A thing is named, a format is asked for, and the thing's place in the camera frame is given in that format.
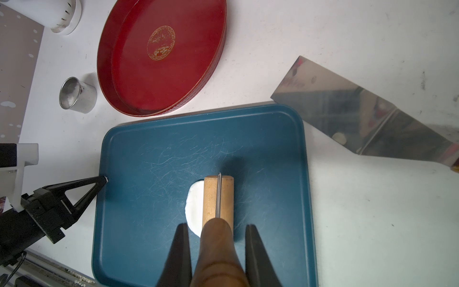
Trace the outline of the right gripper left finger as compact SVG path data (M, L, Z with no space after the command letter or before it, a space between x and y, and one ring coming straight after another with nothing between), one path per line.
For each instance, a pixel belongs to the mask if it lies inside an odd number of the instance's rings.
M157 287L189 287L192 280L191 252L187 223L176 228L172 245Z

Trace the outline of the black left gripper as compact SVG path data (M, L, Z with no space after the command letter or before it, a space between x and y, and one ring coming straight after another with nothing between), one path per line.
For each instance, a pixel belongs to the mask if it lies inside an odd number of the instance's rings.
M108 178L99 175L48 185L31 195L22 195L21 205L48 239L57 243L65 237L62 228L66 230L74 225L107 183ZM89 185L91 189L75 204L71 203L66 192Z

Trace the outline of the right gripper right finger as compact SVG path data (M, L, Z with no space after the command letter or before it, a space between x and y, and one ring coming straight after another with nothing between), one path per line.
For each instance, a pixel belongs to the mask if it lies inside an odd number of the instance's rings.
M251 287L281 287L255 225L246 226L245 270Z

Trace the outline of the wooden rolling pin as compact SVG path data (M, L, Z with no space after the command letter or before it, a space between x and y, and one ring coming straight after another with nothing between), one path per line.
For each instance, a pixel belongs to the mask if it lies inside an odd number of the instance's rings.
M248 287L234 244L234 178L204 179L200 250L192 287Z

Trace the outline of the white dough piece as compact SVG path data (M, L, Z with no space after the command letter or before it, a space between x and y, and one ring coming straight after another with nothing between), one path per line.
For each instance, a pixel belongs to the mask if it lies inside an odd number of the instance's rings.
M185 217L189 229L198 237L202 233L204 181L190 186L185 203Z

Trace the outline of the teal plastic tray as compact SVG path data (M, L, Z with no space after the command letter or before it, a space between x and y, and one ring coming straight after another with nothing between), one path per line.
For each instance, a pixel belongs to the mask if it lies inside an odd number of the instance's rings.
M190 186L234 178L234 238L257 227L284 287L318 285L306 140L301 117L265 105L115 127L105 136L92 269L109 287L153 287Z

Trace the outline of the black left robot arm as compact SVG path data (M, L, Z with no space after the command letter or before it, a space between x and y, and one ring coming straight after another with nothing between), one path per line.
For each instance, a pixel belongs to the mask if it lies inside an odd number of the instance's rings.
M1 265L13 265L23 251L47 237L52 243L64 238L62 229L68 229L108 182L107 177L79 179L39 188L33 194L20 198L21 212L10 209L1 215ZM86 185L92 188L72 204L66 192Z

